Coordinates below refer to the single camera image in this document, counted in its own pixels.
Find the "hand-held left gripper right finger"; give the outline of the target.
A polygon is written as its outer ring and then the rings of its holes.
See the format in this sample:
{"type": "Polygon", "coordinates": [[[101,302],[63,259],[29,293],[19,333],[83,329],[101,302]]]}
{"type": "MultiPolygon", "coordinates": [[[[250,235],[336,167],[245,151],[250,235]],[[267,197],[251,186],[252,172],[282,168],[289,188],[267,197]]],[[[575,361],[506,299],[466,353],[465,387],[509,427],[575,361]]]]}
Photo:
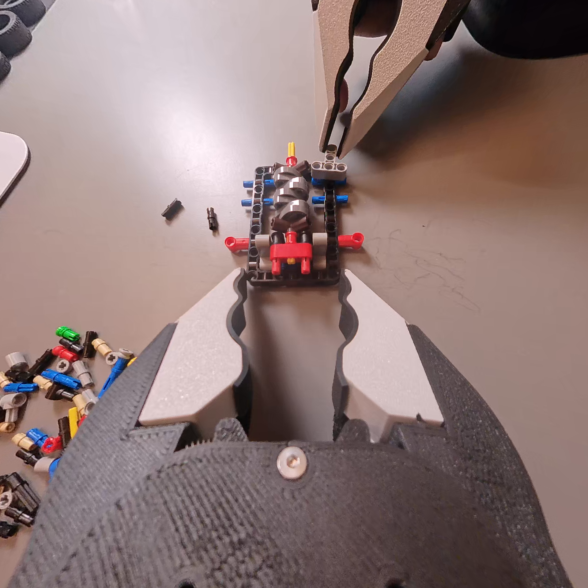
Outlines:
{"type": "Polygon", "coordinates": [[[440,425],[442,412],[403,317],[350,270],[342,271],[336,355],[336,427],[367,424],[373,443],[396,423],[440,425]]]}

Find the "pile of small lego connectors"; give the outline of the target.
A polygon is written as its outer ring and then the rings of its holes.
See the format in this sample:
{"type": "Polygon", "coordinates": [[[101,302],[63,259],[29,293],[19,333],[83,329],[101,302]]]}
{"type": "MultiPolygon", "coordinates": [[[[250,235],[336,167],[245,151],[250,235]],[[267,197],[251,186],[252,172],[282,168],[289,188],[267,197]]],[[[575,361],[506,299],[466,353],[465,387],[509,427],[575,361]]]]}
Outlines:
{"type": "Polygon", "coordinates": [[[34,472],[46,474],[49,481],[91,410],[136,361],[132,351],[112,349],[95,331],[82,337],[60,326],[55,334],[57,345],[33,363],[22,352],[7,354],[7,370],[1,372],[1,434],[10,434],[15,456],[34,472]],[[48,401],[70,403],[67,414],[57,420],[54,436],[40,428],[17,431],[29,398],[36,393],[44,393],[48,401]]]}

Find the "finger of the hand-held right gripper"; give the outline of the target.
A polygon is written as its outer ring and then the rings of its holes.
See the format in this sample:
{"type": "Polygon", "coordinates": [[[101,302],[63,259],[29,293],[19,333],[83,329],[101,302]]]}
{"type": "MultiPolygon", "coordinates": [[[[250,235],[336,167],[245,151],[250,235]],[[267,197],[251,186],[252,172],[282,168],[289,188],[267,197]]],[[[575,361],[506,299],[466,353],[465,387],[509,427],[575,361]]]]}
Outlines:
{"type": "Polygon", "coordinates": [[[353,59],[360,1],[313,1],[315,112],[319,150],[325,152],[338,115],[348,106],[345,75],[353,59]]]}
{"type": "Polygon", "coordinates": [[[350,111],[338,156],[366,135],[438,40],[459,21],[468,1],[402,1],[395,26],[371,58],[367,85],[350,111]]]}

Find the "person's right hand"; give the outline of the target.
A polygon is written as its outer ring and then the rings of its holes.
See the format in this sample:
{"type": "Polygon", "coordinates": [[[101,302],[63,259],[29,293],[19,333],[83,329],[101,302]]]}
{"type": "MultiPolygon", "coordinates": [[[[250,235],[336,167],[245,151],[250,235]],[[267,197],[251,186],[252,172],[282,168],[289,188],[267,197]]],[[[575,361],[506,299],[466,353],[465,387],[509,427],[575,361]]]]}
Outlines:
{"type": "Polygon", "coordinates": [[[353,21],[353,35],[378,38],[389,35],[398,20],[401,1],[359,1],[353,21]]]}

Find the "grey T-shaped lego beam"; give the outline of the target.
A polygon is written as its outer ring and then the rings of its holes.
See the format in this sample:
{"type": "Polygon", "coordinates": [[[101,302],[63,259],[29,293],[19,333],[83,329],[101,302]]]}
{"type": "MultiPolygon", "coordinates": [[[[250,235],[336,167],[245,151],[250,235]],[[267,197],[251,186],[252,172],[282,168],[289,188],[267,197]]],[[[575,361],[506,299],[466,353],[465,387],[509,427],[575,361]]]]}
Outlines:
{"type": "Polygon", "coordinates": [[[325,180],[342,182],[347,178],[348,167],[346,164],[336,161],[334,156],[327,154],[330,158],[324,161],[314,161],[311,164],[311,176],[313,180],[325,180]]]}

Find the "black lego chassis frame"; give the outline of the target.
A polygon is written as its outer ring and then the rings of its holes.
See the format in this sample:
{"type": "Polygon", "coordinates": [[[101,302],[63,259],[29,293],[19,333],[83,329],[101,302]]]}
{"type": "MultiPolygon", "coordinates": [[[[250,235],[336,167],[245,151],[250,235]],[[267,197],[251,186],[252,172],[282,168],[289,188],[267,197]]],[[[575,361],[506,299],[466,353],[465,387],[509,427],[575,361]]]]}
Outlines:
{"type": "MultiPolygon", "coordinates": [[[[336,161],[329,144],[323,158],[336,161]]],[[[228,236],[233,254],[247,254],[246,273],[254,286],[334,285],[339,282],[341,249],[361,249],[364,234],[339,232],[337,210],[348,203],[339,193],[346,181],[313,180],[311,164],[298,160],[293,142],[284,164],[258,166],[243,182],[250,195],[241,205],[250,212],[246,237],[228,236]]]]}

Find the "white book stand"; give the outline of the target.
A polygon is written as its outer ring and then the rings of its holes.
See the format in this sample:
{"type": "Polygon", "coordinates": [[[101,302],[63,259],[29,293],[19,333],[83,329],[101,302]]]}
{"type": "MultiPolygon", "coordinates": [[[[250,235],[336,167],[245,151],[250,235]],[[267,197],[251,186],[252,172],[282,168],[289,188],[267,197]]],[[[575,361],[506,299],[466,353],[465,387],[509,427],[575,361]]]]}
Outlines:
{"type": "Polygon", "coordinates": [[[18,135],[1,131],[1,205],[26,172],[31,153],[26,142],[18,135]]]}

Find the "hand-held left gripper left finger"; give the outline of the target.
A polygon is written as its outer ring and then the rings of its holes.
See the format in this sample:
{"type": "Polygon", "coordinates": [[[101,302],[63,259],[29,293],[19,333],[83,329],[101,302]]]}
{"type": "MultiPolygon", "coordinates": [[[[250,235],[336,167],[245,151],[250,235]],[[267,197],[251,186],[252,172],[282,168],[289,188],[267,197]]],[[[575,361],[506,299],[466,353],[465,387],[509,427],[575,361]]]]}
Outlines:
{"type": "Polygon", "coordinates": [[[213,432],[225,417],[251,418],[249,357],[240,334],[247,279],[235,269],[177,321],[146,398],[144,426],[192,422],[213,432]]]}

